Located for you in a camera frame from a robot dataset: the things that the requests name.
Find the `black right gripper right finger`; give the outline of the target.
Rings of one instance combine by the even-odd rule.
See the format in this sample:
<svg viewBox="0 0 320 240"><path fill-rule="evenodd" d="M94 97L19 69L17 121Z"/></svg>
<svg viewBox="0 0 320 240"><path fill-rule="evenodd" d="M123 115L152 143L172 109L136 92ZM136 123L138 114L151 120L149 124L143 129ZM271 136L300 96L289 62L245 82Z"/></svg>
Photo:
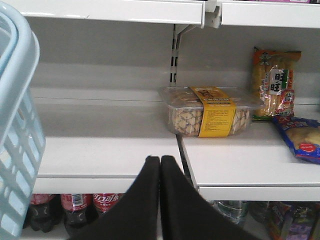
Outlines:
<svg viewBox="0 0 320 240"><path fill-rule="evenodd" d="M160 215L165 240L259 239L210 206L171 155L160 160Z"/></svg>

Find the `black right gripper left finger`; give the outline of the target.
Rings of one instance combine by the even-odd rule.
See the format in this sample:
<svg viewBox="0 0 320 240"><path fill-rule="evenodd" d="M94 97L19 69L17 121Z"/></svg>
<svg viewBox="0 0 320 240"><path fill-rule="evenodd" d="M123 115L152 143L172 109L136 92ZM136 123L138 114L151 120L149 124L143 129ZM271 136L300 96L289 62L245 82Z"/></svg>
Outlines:
<svg viewBox="0 0 320 240"><path fill-rule="evenodd" d="M160 158L148 156L121 199L70 240L156 240Z"/></svg>

